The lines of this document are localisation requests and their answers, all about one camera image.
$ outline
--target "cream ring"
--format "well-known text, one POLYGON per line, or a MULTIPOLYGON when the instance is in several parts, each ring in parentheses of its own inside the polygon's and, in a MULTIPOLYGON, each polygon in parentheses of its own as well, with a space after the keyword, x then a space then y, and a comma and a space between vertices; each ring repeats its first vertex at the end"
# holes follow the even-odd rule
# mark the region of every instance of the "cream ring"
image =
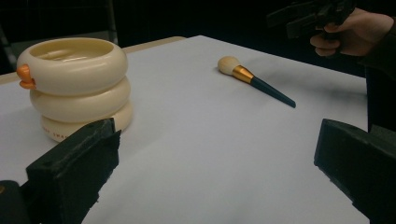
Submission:
MULTIPOLYGON (((131 123, 133 116, 132 103, 128 101, 125 106, 123 106, 114 115, 109 116, 113 118, 115 122, 116 131, 124 131, 131 123)), ((46 135, 57 142, 62 142, 70 134, 74 133, 82 126, 88 124, 89 122, 79 122, 79 123, 68 123, 60 122, 53 119, 48 119, 41 116, 41 127, 44 129, 46 135)))
POLYGON ((125 52, 109 41, 72 37, 31 46, 19 56, 17 66, 24 67, 26 80, 21 84, 30 85, 24 88, 71 96, 115 85, 125 76, 128 61, 125 52))
POLYGON ((63 122, 88 122, 109 116, 129 100, 131 85, 124 77, 114 87, 82 96, 57 96, 31 90, 30 101, 44 117, 63 122))

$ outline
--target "hand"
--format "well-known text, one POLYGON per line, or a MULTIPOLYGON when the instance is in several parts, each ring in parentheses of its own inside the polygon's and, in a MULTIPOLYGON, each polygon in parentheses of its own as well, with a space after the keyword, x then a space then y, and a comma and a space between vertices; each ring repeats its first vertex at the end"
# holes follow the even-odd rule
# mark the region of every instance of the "hand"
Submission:
POLYGON ((312 36, 310 43, 319 56, 331 56, 338 48, 346 55, 364 56, 384 38, 392 25, 390 16, 355 8, 343 24, 331 23, 324 27, 327 33, 339 33, 338 39, 326 40, 322 33, 312 36))

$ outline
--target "white tabletop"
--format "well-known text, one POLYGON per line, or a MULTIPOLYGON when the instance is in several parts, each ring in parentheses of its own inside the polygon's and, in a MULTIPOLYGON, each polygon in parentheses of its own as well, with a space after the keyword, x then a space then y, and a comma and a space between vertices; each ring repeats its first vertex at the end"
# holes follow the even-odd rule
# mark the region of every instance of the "white tabletop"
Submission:
MULTIPOLYGON (((134 106, 120 164, 85 224, 362 224, 314 165, 323 119, 367 130, 365 79, 205 36, 128 54, 134 106), (292 108, 221 74, 233 55, 292 108)), ((0 86, 0 180, 56 143, 18 82, 0 86)))

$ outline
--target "brush bristles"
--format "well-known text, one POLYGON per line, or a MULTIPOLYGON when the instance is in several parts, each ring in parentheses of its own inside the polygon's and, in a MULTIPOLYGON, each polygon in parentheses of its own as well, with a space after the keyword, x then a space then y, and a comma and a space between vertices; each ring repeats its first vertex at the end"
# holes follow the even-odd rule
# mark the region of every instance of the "brush bristles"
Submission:
POLYGON ((218 69, 225 75, 232 75, 236 66, 241 63, 234 56, 225 56, 218 61, 218 69))

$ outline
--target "makeup brush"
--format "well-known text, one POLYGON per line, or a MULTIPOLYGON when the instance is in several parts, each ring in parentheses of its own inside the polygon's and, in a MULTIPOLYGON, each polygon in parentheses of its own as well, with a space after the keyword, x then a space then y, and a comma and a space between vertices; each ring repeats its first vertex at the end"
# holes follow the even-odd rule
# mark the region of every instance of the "makeup brush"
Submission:
POLYGON ((246 69, 246 67, 242 66, 234 56, 222 57, 218 61, 218 69, 225 75, 233 76, 291 107, 296 107, 296 103, 293 100, 258 77, 255 77, 250 71, 246 69))

